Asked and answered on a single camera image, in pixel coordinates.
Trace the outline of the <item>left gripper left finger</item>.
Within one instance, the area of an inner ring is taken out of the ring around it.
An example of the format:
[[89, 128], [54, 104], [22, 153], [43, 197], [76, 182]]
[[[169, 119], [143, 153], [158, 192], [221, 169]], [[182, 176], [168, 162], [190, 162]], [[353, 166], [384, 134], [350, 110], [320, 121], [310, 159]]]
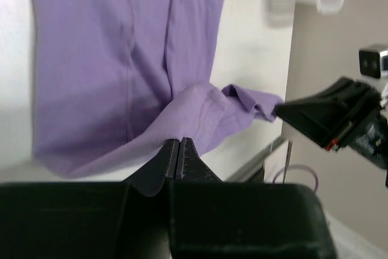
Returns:
[[1, 184], [2, 258], [169, 258], [162, 203], [179, 142], [119, 182]]

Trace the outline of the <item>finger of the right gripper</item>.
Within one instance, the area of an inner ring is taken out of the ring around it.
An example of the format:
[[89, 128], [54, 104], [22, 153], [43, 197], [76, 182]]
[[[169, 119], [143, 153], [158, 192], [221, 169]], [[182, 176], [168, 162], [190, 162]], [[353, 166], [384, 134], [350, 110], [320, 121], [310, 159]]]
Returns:
[[320, 147], [344, 147], [379, 114], [379, 91], [341, 77], [325, 90], [278, 104], [276, 116]]

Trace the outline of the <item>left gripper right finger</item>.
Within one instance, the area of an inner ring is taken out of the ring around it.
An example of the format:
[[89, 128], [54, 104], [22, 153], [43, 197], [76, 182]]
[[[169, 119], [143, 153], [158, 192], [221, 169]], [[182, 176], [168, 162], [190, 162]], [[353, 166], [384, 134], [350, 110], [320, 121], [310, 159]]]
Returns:
[[169, 184], [173, 258], [336, 258], [322, 205], [301, 184], [212, 177], [193, 141], [179, 145]]

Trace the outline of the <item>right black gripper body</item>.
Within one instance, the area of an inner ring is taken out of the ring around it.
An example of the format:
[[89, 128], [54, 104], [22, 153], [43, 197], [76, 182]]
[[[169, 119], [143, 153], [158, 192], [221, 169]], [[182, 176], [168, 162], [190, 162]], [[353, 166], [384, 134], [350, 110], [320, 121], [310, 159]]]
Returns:
[[374, 89], [352, 97], [325, 150], [336, 152], [349, 147], [374, 166], [387, 171], [387, 118], [382, 110], [381, 96]]

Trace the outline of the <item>lilac t shirt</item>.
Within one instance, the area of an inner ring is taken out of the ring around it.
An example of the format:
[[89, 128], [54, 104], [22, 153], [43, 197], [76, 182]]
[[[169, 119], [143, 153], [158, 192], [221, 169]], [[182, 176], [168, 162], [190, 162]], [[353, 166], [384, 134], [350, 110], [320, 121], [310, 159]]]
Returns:
[[33, 157], [79, 178], [146, 163], [166, 140], [199, 154], [281, 98], [210, 82], [224, 0], [33, 0]]

